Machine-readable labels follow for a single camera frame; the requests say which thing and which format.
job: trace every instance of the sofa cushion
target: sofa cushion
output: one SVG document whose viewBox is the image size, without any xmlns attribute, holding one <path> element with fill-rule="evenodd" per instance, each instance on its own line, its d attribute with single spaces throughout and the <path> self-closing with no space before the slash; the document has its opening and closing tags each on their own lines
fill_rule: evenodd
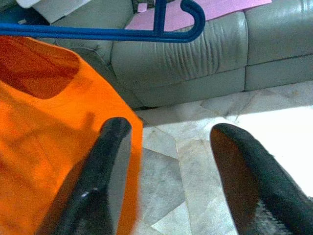
<svg viewBox="0 0 313 235">
<path fill-rule="evenodd" d="M 273 0 L 245 13 L 249 65 L 313 53 L 313 0 Z"/>
<path fill-rule="evenodd" d="M 128 89 L 161 87 L 244 67 L 247 44 L 245 15 L 235 12 L 207 21 L 190 43 L 114 43 L 112 66 Z"/>
<path fill-rule="evenodd" d="M 92 0 L 55 22 L 54 26 L 89 28 L 124 28 L 133 16 L 131 0 Z M 112 41 L 54 39 L 44 40 L 62 47 L 92 49 L 105 61 L 111 62 Z"/>
</svg>

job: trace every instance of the leather upholstery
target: leather upholstery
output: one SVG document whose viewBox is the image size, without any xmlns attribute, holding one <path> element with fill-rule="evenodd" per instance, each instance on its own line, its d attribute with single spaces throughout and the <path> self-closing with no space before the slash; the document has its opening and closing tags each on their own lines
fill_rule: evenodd
<svg viewBox="0 0 313 235">
<path fill-rule="evenodd" d="M 313 0 L 273 0 L 245 13 L 249 65 L 313 53 Z"/>
<path fill-rule="evenodd" d="M 82 55 L 133 108 L 313 79 L 313 0 L 272 1 L 207 21 L 187 44 L 53 43 Z M 55 24 L 123 28 L 132 15 L 131 0 L 92 0 Z"/>
<path fill-rule="evenodd" d="M 53 25 L 89 28 L 124 28 L 133 15 L 133 6 L 130 0 L 92 0 L 68 16 L 58 20 Z M 57 39 L 52 43 L 69 49 L 76 47 L 92 49 L 100 56 L 105 64 L 111 62 L 112 41 Z"/>
<path fill-rule="evenodd" d="M 161 87 L 244 67 L 247 44 L 245 15 L 236 12 L 207 21 L 190 43 L 115 43 L 112 66 L 128 89 Z"/>
</svg>

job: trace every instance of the floor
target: floor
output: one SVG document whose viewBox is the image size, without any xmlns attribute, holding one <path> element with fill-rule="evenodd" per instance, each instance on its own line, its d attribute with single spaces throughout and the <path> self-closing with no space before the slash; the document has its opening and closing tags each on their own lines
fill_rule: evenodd
<svg viewBox="0 0 313 235">
<path fill-rule="evenodd" d="M 210 148 L 216 123 L 249 131 L 313 196 L 313 81 L 138 111 L 141 215 L 133 235 L 236 235 Z"/>
</svg>

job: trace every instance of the pink paper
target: pink paper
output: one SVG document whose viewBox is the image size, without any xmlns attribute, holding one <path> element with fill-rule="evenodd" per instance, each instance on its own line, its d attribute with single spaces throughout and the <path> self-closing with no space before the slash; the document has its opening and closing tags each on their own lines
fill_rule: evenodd
<svg viewBox="0 0 313 235">
<path fill-rule="evenodd" d="M 259 5 L 271 3 L 271 0 L 194 0 L 204 10 L 205 19 L 211 20 L 222 15 Z M 175 0 L 166 5 L 165 31 L 174 31 L 194 24 L 193 17 L 182 11 L 181 0 Z M 154 8 L 136 14 L 126 29 L 153 30 Z"/>
</svg>

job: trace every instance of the orange fabric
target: orange fabric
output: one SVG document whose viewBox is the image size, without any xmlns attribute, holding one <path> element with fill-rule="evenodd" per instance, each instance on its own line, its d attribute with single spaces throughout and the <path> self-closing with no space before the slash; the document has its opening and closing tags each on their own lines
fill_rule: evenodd
<svg viewBox="0 0 313 235">
<path fill-rule="evenodd" d="M 118 227 L 126 235 L 136 217 L 141 121 L 76 53 L 30 38 L 0 37 L 0 234 L 34 234 L 42 226 L 65 178 L 81 168 L 112 117 L 132 125 Z"/>
</svg>

